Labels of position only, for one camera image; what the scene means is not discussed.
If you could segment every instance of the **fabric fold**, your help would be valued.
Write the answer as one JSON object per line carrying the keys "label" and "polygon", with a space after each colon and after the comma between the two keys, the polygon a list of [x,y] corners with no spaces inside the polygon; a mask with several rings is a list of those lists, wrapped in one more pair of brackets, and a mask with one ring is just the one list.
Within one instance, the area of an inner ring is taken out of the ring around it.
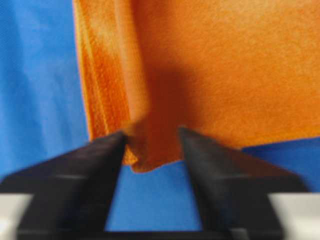
{"label": "fabric fold", "polygon": [[316,0],[73,0],[91,139],[125,163],[180,158],[184,125],[233,148],[320,135]]}

